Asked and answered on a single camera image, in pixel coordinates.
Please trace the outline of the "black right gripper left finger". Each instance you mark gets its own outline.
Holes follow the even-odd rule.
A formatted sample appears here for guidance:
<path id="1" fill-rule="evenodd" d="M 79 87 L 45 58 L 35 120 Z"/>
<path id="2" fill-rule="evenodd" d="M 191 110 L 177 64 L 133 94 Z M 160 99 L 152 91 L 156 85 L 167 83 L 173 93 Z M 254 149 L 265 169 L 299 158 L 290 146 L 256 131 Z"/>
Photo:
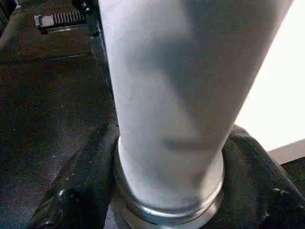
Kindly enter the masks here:
<path id="1" fill-rule="evenodd" d="M 102 229 L 114 185 L 119 128 L 95 129 L 66 162 L 32 215 L 30 229 Z"/>

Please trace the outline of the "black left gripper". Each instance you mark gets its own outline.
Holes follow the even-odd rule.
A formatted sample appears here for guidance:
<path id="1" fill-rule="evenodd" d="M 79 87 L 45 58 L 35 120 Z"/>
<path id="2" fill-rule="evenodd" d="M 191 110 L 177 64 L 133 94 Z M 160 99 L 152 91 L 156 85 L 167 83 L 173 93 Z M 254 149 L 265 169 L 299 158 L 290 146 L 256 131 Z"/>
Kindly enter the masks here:
<path id="1" fill-rule="evenodd" d="M 97 0 L 73 0 L 76 11 L 53 13 L 48 16 L 35 15 L 36 28 L 41 34 L 87 29 L 89 43 L 94 56 L 105 57 L 102 20 Z"/>

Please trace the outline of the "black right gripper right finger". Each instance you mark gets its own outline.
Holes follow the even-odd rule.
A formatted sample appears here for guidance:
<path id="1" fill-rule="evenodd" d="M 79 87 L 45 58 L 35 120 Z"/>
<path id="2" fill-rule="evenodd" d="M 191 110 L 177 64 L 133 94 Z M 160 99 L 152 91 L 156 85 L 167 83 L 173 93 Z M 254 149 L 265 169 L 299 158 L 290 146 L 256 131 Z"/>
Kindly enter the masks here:
<path id="1" fill-rule="evenodd" d="M 235 125 L 223 147 L 224 198 L 218 229 L 303 229 L 305 199 L 263 147 Z"/>

